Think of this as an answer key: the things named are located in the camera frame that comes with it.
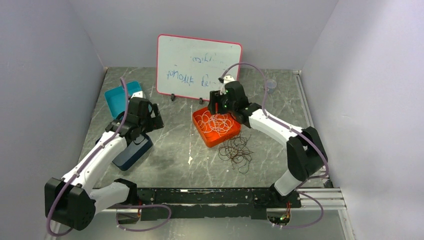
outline red whiteboard frame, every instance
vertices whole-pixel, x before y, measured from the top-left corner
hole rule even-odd
[[[195,39],[195,40],[203,40],[203,41],[210,41],[210,42],[218,42],[218,43],[225,43],[225,44],[235,44],[235,45],[239,45],[241,52],[240,52],[240,59],[238,60],[238,62],[242,61],[242,56],[243,56],[243,46],[238,43],[238,42],[231,42],[231,41],[220,41],[220,40],[212,40],[212,39],[206,39],[206,38],[200,38],[200,37],[191,37],[191,36],[180,36],[180,35],[173,35],[173,34],[166,34],[166,33],[162,33],[159,34],[157,36],[157,41],[156,41],[156,92],[158,94],[162,94],[162,95],[167,95],[167,96],[171,96],[171,94],[169,93],[163,93],[163,92],[159,92],[158,91],[158,61],[159,61],[159,37],[160,36],[168,36],[168,37],[176,37],[176,38],[183,38],[183,39]],[[239,74],[240,74],[240,65],[237,66],[237,79],[236,81],[239,80]],[[180,97],[180,98],[186,98],[186,99],[194,99],[194,100],[199,100],[198,98],[195,97],[190,97],[190,96],[182,96],[182,95],[175,95],[175,97]]]

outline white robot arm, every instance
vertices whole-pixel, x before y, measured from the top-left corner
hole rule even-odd
[[[93,190],[108,166],[130,143],[141,134],[164,127],[158,105],[143,98],[142,91],[131,96],[126,121],[113,137],[121,124],[121,117],[122,114],[106,127],[100,140],[76,167],[61,179],[51,178],[45,184],[46,217],[64,186],[67,186],[66,190],[53,210],[51,219],[76,230],[86,228],[97,213],[112,205],[138,203],[137,185],[124,179],[117,179],[109,186]]]
[[[288,170],[269,188],[269,192],[275,196],[276,201],[283,202],[286,197],[292,196],[291,193],[299,184],[323,166],[323,161],[317,152],[292,130],[302,132],[325,155],[318,133],[313,127],[302,129],[279,120],[289,126],[287,129],[272,121],[269,118],[272,117],[271,114],[268,113],[265,116],[260,105],[248,101],[238,81],[231,76],[224,78],[221,81],[223,83],[221,89],[210,92],[208,110],[211,114],[230,113],[240,124],[261,131],[280,144],[286,145]],[[144,99],[142,92],[135,93],[131,97],[128,104],[128,116],[121,131],[109,140],[120,125],[120,118],[118,116],[107,126],[93,150],[74,169],[61,179],[51,178],[46,183],[44,187],[46,216],[58,193],[66,184],[68,186],[54,209],[51,219],[76,230],[86,228],[97,213],[112,205],[117,203],[138,205],[137,185],[133,182],[117,179],[109,186],[100,189],[93,189],[93,186],[115,157],[141,133],[163,128],[164,124],[157,104]],[[94,151],[97,152],[89,159],[88,156]]]
[[[281,145],[286,145],[288,169],[271,186],[280,199],[289,195],[324,165],[319,154],[293,131],[305,135],[327,159],[318,132],[313,127],[302,129],[278,119],[267,111],[265,115],[259,104],[249,102],[243,86],[231,75],[219,78],[219,81],[222,83],[221,89],[210,92],[208,110],[211,114],[230,113],[238,123],[263,132]],[[270,118],[288,126],[288,129]]]

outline whiteboard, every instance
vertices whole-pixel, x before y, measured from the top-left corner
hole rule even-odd
[[[156,90],[160,94],[209,100],[218,78],[242,59],[239,43],[161,34],[157,37]],[[240,66],[228,74],[238,79]]]

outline gray marble surface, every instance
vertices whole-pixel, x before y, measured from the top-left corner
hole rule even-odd
[[[267,78],[277,81],[276,90],[269,95],[266,109],[280,119],[300,127],[307,127],[304,106],[292,71],[265,70]],[[177,98],[171,101],[167,95],[156,92],[156,68],[111,67],[108,69],[96,103],[90,127],[81,151],[80,160],[94,147],[95,141],[112,120],[104,93],[120,85],[119,77],[127,83],[140,83],[146,97],[158,104],[165,127],[148,135],[153,147],[129,170],[121,171],[112,163],[104,176],[96,183],[102,188],[113,180],[124,178],[138,187],[164,188],[214,188],[214,187],[269,187],[287,169],[285,146],[281,146],[262,132],[245,126],[241,134],[250,136],[247,147],[253,152],[249,171],[241,174],[233,169],[230,161],[218,156],[221,146],[209,148],[205,145],[192,122],[193,112],[204,108],[198,100]],[[250,68],[240,70],[239,81],[243,84],[251,102],[261,104],[263,80]],[[323,187],[320,179],[313,179],[304,188]]]

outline gray wall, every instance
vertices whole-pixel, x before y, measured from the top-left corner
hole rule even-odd
[[[424,4],[340,0],[302,70],[358,240],[424,239]]]
[[[300,70],[338,0],[70,0],[105,66],[155,67],[157,37],[239,42],[243,60]]]
[[[102,76],[67,0],[0,0],[0,239],[44,239],[44,184],[77,163]]]

